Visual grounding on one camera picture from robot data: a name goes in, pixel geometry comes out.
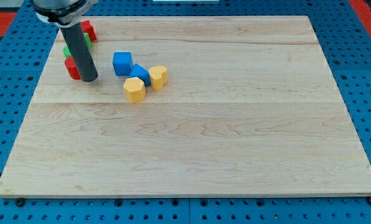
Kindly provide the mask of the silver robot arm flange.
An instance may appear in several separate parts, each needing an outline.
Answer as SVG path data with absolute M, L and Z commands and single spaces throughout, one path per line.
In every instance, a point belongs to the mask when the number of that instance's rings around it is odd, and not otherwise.
M 31 0 L 37 17 L 44 23 L 60 28 L 71 27 L 81 21 L 98 0 Z

